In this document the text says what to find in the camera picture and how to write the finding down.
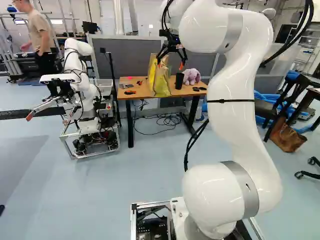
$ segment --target beige t-shirt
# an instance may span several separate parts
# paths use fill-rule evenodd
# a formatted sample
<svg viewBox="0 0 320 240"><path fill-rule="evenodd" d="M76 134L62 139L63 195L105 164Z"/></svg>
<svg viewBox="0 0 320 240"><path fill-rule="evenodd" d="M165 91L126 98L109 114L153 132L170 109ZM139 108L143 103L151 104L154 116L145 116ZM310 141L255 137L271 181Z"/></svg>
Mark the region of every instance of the beige t-shirt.
<svg viewBox="0 0 320 240"><path fill-rule="evenodd" d="M49 45L48 48L44 50L44 52L51 52L50 48L55 48L55 42L52 36L51 27L45 17L38 12L37 10L33 9L28 14L28 28L31 37L31 42L33 49L38 51L41 45L41 35L40 31L47 31L49 33Z"/></svg>

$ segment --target caster wheel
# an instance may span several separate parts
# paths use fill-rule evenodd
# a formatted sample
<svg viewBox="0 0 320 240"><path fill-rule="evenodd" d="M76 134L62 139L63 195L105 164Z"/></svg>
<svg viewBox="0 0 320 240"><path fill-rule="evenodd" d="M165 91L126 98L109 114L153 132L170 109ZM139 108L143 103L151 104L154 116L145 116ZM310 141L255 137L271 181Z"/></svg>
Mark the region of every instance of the caster wheel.
<svg viewBox="0 0 320 240"><path fill-rule="evenodd" d="M310 165L315 165L316 162L315 162L315 160L313 160L313 158L311 157L311 158L308 159L308 164L310 164Z"/></svg>
<svg viewBox="0 0 320 240"><path fill-rule="evenodd" d="M304 176L300 171L296 172L294 174L294 176L297 178L297 179L302 179L302 177Z"/></svg>

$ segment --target pink object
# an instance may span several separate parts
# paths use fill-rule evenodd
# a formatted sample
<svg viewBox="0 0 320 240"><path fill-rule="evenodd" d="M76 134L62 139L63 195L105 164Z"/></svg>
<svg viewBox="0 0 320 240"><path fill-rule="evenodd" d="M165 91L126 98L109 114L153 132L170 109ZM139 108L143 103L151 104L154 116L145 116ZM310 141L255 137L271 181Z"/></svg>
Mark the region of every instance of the pink object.
<svg viewBox="0 0 320 240"><path fill-rule="evenodd" d="M201 77L200 72L195 68L186 69L183 71L183 74L184 74L183 83L185 85L195 85L195 83L200 82L200 77Z"/></svg>

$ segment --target yellow shopping bag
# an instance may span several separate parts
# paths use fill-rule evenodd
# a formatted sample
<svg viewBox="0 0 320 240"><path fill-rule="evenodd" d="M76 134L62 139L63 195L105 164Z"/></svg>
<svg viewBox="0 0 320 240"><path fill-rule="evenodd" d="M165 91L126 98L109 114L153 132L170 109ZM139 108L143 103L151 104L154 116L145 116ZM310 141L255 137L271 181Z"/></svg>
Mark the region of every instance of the yellow shopping bag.
<svg viewBox="0 0 320 240"><path fill-rule="evenodd" d="M158 65L157 55L151 53L148 69L148 86L154 97L163 98L171 96L169 88L169 69L167 63L169 56L166 55Z"/></svg>

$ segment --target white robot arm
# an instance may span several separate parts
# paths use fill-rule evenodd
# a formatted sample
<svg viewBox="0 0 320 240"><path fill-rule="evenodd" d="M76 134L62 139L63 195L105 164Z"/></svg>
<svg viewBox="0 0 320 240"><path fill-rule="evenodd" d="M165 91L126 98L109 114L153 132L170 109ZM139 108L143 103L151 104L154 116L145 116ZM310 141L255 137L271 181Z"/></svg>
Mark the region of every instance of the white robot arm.
<svg viewBox="0 0 320 240"><path fill-rule="evenodd" d="M27 121L30 121L36 113L59 102L71 103L75 107L69 116L69 121L87 119L92 121L92 125L98 123L93 105L93 99L98 95L97 87L90 83L87 66L79 58L80 56L89 56L92 53L93 48L88 43L77 41L74 38L68 38L65 41L63 73L43 75L40 79L40 83L44 84L55 81L60 92L57 97L35 107L26 118Z"/></svg>
<svg viewBox="0 0 320 240"><path fill-rule="evenodd" d="M230 144L233 159L195 166L182 181L189 216L215 240L229 235L236 221L272 210L283 194L279 173L255 121L254 81L272 44L273 28L261 13L224 8L222 3L195 0L178 27L187 50L225 53L227 59L209 83L207 104L209 122ZM175 13L169 10L169 14L173 19Z"/></svg>

